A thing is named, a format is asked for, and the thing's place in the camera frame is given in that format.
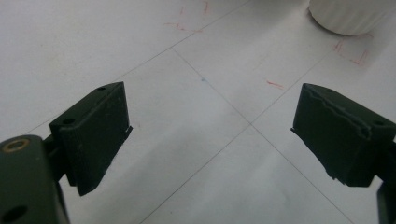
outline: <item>floor tile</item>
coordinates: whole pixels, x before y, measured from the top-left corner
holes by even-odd
[[[0,139],[33,130],[246,1],[2,1]]]
[[[312,21],[307,4],[250,1],[175,50],[253,121],[339,39]]]
[[[340,40],[343,45],[341,48],[339,44],[334,46],[334,50],[322,62],[253,123],[354,223],[378,222],[375,194],[381,181],[376,178],[370,188],[361,189],[349,188],[332,180],[320,162],[290,131],[290,128],[303,83],[312,83],[338,91],[396,122],[396,76],[394,73],[396,66],[393,61],[396,56],[396,43],[384,41],[395,36],[390,32],[385,32],[394,28],[395,23],[392,20],[384,22],[368,35],[345,37]],[[364,61],[356,63],[364,52],[370,53]]]
[[[250,126],[143,223],[350,222]]]
[[[62,180],[72,223],[140,223],[248,126],[171,49],[120,81],[134,130],[98,189]]]

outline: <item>white tile floor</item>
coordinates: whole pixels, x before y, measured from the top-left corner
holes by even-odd
[[[377,223],[375,193],[329,178],[290,131],[302,83],[396,121],[396,13],[333,35],[308,0],[0,2],[0,141],[46,137],[124,81],[134,130],[98,189],[61,183],[71,221]]]

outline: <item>white ceramic pot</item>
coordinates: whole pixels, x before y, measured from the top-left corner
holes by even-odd
[[[310,0],[309,10],[324,28],[341,35],[372,30],[396,7],[396,0]]]

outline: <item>floor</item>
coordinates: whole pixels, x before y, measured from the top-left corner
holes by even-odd
[[[134,130],[94,192],[61,180],[72,223],[377,223],[381,180],[332,180],[290,127],[306,82],[396,121],[396,12],[346,37],[308,4],[1,1],[0,139],[123,81]]]

